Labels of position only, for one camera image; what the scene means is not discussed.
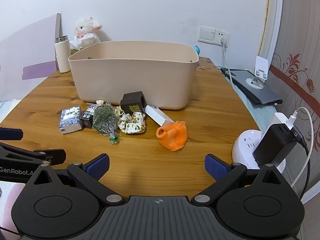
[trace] stuffed toy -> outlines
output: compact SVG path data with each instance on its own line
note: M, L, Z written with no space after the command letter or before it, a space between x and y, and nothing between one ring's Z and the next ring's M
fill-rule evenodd
M97 100L96 103L97 103L98 106L103 106L104 101L103 100Z
M92 17L81 18L76 22L76 38L83 38L88 33L95 33L100 30L101 27L102 25L94 21Z
M186 122L177 121L161 126L156 135L164 147L173 152L178 151L184 147L188 138Z
M70 41L71 51L79 51L92 44L99 43L100 39L96 35L96 32L102 27L101 24L94 21L92 17L81 18L76 22L75 37L73 41Z

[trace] wallpaper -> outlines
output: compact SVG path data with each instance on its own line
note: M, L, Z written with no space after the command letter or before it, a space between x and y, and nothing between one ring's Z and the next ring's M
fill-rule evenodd
M277 106L277 110L287 117L299 106L304 106L310 111L314 126L314 146L308 188L320 180L319 81L320 0L283 0L278 40L266 84L272 87L284 101ZM295 125L303 133L310 147L311 128L307 114L300 111ZM294 180L305 159L306 154L303 148L297 145L286 158L287 166L284 175L287 179ZM296 191L301 192L305 179L306 169L296 184ZM301 237L313 239L307 235L306 231Z

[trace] orange fabric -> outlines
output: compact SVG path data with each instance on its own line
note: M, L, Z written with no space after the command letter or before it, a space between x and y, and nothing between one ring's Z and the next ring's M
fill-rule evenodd
M164 147L173 152L178 151L184 147L187 141L186 122L177 121L161 126L157 129L156 135Z

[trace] white phone holder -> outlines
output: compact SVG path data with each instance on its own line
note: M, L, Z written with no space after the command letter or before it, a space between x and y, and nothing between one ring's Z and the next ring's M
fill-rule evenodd
M254 68L254 77L248 78L246 82L257 89L263 89L263 84L259 80L259 78L263 80L267 80L268 78L268 68L269 68L269 62L267 59L263 57L256 57L256 66Z

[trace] wall outlet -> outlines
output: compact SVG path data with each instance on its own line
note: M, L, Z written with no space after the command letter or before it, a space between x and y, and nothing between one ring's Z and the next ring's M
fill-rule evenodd
M230 33L227 33L227 32L225 32L225 31L223 31L223 30L218 30L218 29L216 29L216 34L215 34L215 36L214 36L213 44L222 46L222 44L221 44L221 38L226 38L226 40L227 40L226 47L228 47L229 38L230 38Z

